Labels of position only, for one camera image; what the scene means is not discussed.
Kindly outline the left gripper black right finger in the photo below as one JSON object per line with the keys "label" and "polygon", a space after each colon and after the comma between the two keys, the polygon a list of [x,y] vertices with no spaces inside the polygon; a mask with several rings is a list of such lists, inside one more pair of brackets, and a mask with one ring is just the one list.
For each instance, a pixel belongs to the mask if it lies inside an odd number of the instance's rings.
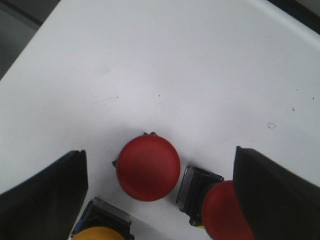
{"label": "left gripper black right finger", "polygon": [[320,188],[252,148],[238,146],[233,183],[256,240],[318,240]]}

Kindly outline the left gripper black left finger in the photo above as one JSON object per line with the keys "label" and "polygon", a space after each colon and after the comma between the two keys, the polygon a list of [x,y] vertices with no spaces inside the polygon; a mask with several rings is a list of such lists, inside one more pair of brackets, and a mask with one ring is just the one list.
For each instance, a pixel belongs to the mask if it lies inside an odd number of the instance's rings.
{"label": "left gripper black left finger", "polygon": [[0,195],[0,238],[67,240],[87,191],[86,152],[72,150]]}

